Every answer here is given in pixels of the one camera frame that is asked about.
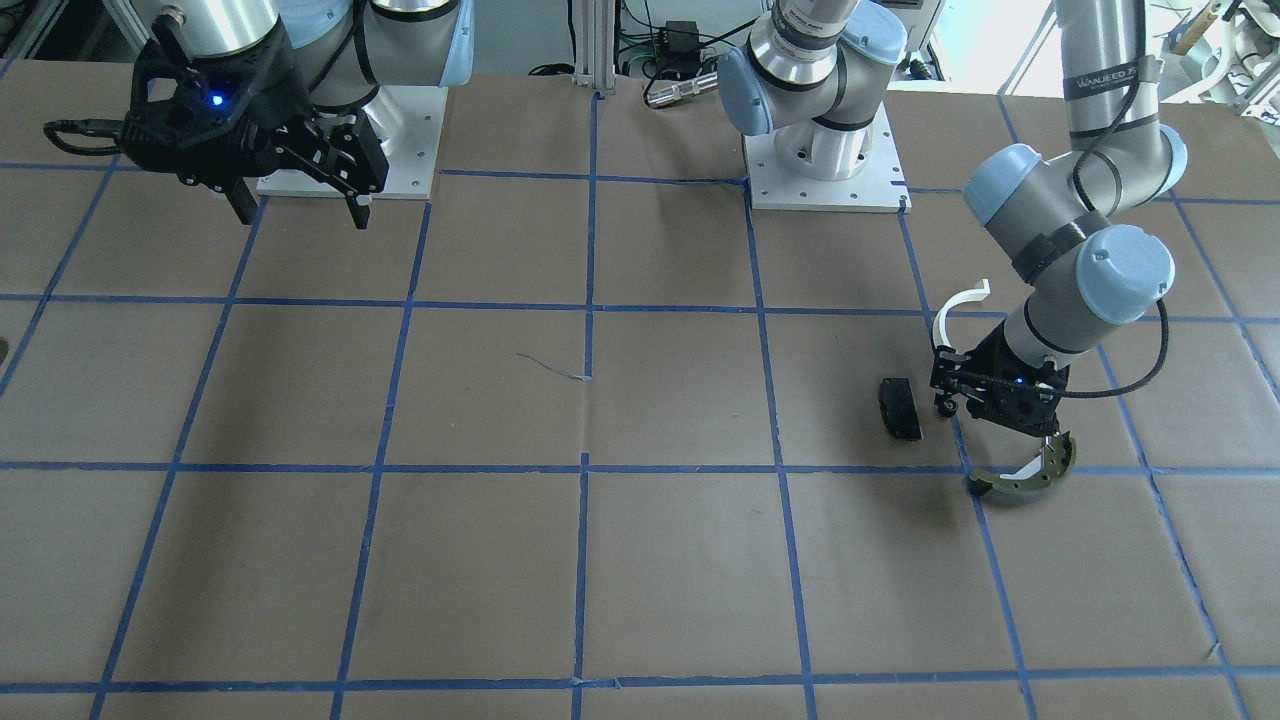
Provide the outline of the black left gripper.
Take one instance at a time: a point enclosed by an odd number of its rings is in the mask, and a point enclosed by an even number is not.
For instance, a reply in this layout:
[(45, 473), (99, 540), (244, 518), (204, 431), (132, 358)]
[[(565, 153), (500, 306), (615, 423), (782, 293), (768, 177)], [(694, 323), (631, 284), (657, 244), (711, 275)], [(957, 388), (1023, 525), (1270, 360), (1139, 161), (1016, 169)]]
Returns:
[(937, 392), (934, 407), (942, 418), (957, 415), (955, 395), (961, 395), (975, 419), (1047, 437), (1059, 432), (1056, 411), (1069, 374), (1068, 368), (1052, 363), (1025, 364), (1009, 346), (1005, 324), (1000, 323), (965, 354), (948, 345), (934, 346), (931, 387)]

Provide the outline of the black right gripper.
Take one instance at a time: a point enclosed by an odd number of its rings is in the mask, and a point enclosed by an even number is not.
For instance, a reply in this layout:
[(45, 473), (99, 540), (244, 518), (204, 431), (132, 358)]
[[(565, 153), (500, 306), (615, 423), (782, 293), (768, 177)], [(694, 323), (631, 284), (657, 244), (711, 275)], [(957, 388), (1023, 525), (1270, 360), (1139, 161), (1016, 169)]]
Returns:
[(366, 117), (324, 120), (296, 68), (283, 29), (221, 56), (196, 56), (178, 29), (156, 29), (133, 65), (131, 105), (116, 132), (146, 170), (227, 193), (237, 219), (259, 214), (256, 181), (301, 170), (348, 196), (358, 231), (389, 163)]

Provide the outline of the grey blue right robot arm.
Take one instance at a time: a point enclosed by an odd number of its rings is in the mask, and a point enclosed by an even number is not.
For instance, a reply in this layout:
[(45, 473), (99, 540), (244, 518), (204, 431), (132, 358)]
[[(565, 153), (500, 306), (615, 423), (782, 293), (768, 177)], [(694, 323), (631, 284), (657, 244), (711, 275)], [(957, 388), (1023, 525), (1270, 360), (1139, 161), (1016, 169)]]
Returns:
[(369, 106), (390, 86), (453, 87), (474, 70), (471, 1), (138, 1), (148, 41), (113, 137), (143, 170), (224, 196), (297, 170), (343, 197), (355, 225), (387, 186)]

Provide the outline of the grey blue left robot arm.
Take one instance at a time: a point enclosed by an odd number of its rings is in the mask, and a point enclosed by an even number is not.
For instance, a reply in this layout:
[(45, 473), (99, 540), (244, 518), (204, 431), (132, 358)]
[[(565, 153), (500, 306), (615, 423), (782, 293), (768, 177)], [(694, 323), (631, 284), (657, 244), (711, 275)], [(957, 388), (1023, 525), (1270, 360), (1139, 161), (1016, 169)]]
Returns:
[[(1170, 191), (1188, 151), (1158, 118), (1161, 60), (1144, 1), (1057, 1), (1070, 149), (1014, 143), (986, 159), (963, 199), (1029, 296), (974, 348), (934, 340), (931, 387), (942, 416), (969, 414), (1053, 436), (1070, 366), (1164, 306), (1175, 281), (1165, 243), (1115, 214)], [(777, 1), (718, 61), (719, 97), (744, 136), (771, 135), (818, 181), (850, 177), (908, 41), (873, 1)]]

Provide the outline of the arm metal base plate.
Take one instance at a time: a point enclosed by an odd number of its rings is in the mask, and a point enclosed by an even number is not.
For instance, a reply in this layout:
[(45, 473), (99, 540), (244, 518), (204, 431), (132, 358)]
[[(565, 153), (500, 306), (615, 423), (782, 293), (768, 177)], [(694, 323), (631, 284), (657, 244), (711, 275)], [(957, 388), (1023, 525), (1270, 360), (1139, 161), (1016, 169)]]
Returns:
[(358, 82), (338, 88), (320, 88), (311, 99), (323, 105), (337, 100), (358, 100), (366, 95), (364, 110), (389, 163), (384, 190), (376, 199), (426, 200), (435, 176), (436, 156), (449, 90), (435, 86), (372, 87)]
[(913, 206), (884, 106), (852, 132), (806, 120), (742, 142), (755, 209), (897, 213)]

